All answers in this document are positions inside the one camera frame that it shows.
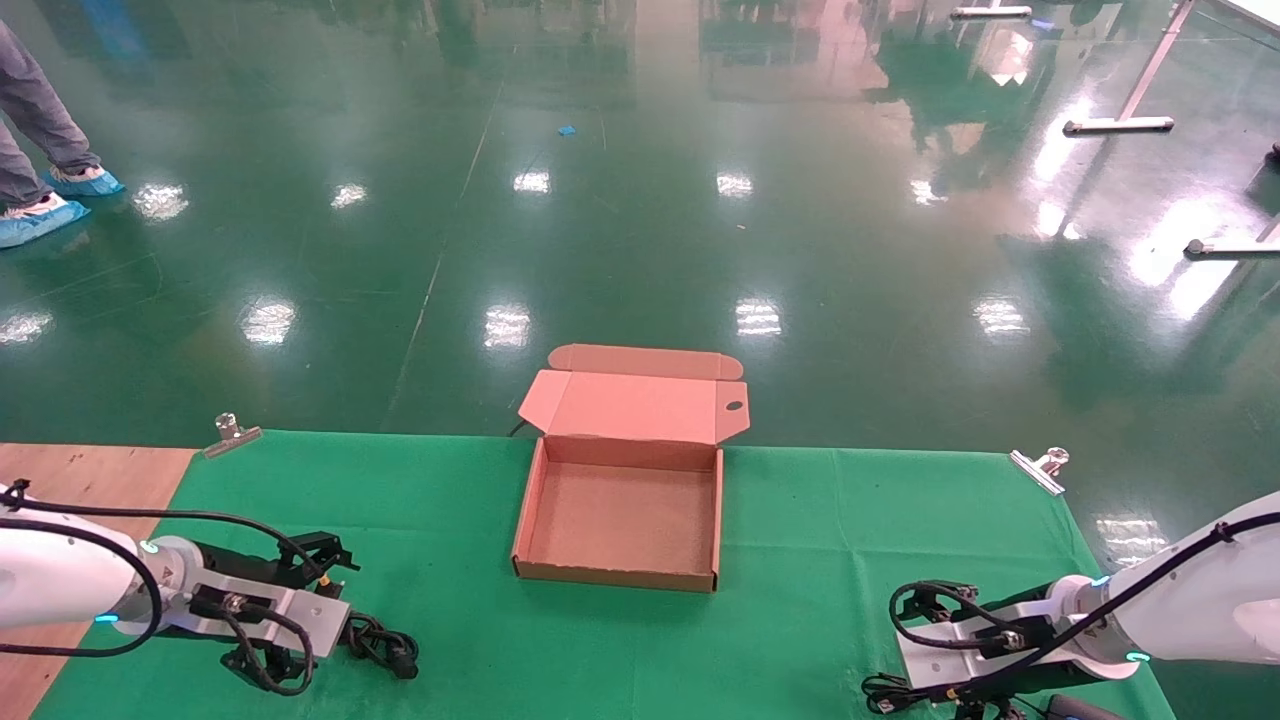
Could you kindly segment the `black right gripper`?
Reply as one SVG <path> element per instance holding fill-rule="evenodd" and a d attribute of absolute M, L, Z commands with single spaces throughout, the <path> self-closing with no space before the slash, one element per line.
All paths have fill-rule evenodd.
<path fill-rule="evenodd" d="M 979 594 L 977 585 L 942 580 L 908 583 L 905 591 L 905 620 L 925 619 L 928 623 L 948 621 L 955 611 L 975 605 Z M 1019 719 L 1019 708 L 1011 700 L 1015 694 L 1061 691 L 1105 679 L 1106 673 L 1097 673 L 1085 665 L 996 666 L 960 683 L 945 698 L 959 701 L 955 720 L 1009 720 Z"/>

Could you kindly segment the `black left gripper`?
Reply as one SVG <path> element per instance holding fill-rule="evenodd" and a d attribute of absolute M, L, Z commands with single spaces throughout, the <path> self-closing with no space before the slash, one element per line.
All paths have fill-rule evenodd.
<path fill-rule="evenodd" d="M 196 544 L 202 569 L 214 583 L 232 579 L 292 591 L 343 591 L 346 583 L 330 577 L 333 568 L 358 571 L 340 537 L 310 532 L 291 537 L 291 556 L 274 559 L 241 553 L 211 544 Z M 221 656 L 221 665 L 243 682 L 291 679 L 291 652 L 274 644 L 238 646 Z"/>

